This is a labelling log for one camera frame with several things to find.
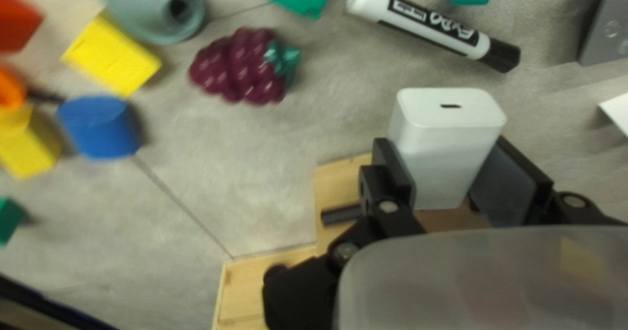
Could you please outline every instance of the gray object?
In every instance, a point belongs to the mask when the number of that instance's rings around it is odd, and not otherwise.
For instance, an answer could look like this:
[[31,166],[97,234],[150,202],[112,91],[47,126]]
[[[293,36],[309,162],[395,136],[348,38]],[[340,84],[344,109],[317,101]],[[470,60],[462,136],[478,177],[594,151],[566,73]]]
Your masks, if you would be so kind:
[[544,226],[390,238],[353,255],[338,330],[625,330],[628,229]]
[[578,55],[591,66],[628,57],[628,0],[600,0]]

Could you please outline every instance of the blue cylinder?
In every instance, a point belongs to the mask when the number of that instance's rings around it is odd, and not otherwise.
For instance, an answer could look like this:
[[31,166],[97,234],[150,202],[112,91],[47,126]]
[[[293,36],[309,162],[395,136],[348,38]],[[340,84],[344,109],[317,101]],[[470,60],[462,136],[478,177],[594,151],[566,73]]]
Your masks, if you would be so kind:
[[128,103],[116,97],[89,96],[66,101],[57,118],[85,157],[110,160],[134,154],[139,138]]

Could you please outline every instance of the screw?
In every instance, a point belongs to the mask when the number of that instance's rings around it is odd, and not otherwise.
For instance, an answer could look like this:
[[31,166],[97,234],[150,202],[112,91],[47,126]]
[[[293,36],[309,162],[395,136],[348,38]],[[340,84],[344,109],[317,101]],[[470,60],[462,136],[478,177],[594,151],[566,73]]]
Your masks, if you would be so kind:
[[384,200],[379,203],[379,209],[387,214],[396,213],[399,210],[399,206],[395,201]]
[[351,242],[344,242],[337,245],[334,249],[334,258],[341,265],[344,265],[358,252],[358,250],[360,250],[360,248],[358,248],[357,245]]
[[586,201],[574,195],[563,196],[563,202],[575,209],[583,209],[586,207]]

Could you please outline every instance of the black marker cap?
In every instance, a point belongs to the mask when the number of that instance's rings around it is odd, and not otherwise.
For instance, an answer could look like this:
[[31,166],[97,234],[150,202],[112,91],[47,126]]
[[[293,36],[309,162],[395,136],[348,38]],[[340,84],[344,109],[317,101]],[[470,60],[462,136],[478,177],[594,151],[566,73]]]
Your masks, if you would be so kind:
[[518,46],[491,38],[489,51],[478,61],[505,73],[519,65],[520,59],[521,49]]

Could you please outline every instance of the marker label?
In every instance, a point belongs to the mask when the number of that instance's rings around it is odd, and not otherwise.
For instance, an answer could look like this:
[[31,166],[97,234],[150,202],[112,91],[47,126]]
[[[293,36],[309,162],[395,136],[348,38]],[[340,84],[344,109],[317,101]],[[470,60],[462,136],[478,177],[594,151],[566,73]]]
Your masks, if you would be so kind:
[[468,45],[476,46],[480,38],[478,31],[475,31],[475,29],[467,28],[459,22],[448,19],[435,11],[428,10],[408,0],[390,0],[388,10],[412,21],[419,22],[456,40],[465,42]]

